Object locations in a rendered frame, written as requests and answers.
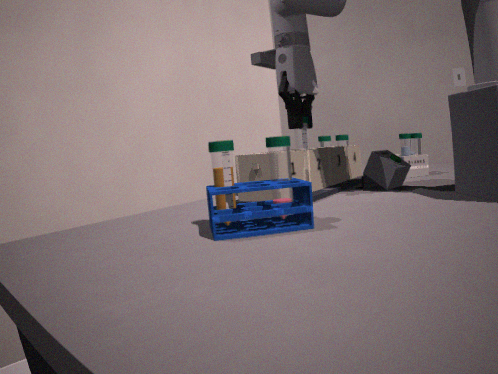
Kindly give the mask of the white tube rack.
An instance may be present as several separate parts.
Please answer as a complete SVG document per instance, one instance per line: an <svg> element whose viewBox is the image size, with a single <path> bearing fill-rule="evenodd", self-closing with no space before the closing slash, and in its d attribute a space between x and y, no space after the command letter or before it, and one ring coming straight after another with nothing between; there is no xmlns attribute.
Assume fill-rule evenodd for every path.
<svg viewBox="0 0 498 374"><path fill-rule="evenodd" d="M403 158L411 165L406 178L429 176L429 161L427 154L411 156L401 156L401 154L395 155Z"/></svg>

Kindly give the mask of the blue tube rack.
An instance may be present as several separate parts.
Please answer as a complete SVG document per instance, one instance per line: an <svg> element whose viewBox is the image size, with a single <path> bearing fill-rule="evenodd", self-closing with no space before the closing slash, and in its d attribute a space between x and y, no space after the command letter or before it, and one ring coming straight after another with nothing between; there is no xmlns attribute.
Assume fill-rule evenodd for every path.
<svg viewBox="0 0 498 374"><path fill-rule="evenodd" d="M313 228L313 199L312 190L308 181L292 178L292 180L289 181L271 182L271 180L262 180L235 183L234 186L228 187L214 187L214 185L206 187L208 188L206 188L206 190L207 199L209 199L208 204L210 204L210 215L212 210L211 219L214 229L214 241L278 234ZM213 206L212 195L291 187L293 187L293 202L274 204L272 200L268 200L240 203L236 204L237 208L223 210L216 210L216 206ZM280 215L288 216L286 219L281 219ZM225 225L223 223L228 221L232 221L231 225Z"/></svg>

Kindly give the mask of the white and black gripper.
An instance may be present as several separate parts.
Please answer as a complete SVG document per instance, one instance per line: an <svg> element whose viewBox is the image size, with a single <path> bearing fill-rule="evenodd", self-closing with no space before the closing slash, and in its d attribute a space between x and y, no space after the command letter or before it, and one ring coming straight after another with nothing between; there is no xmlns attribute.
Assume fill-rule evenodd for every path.
<svg viewBox="0 0 498 374"><path fill-rule="evenodd" d="M308 116L308 129L313 128L311 110L318 85L309 51L309 46L301 44L285 45L276 50L278 94L285 103L289 129L303 128L302 116Z"/></svg>

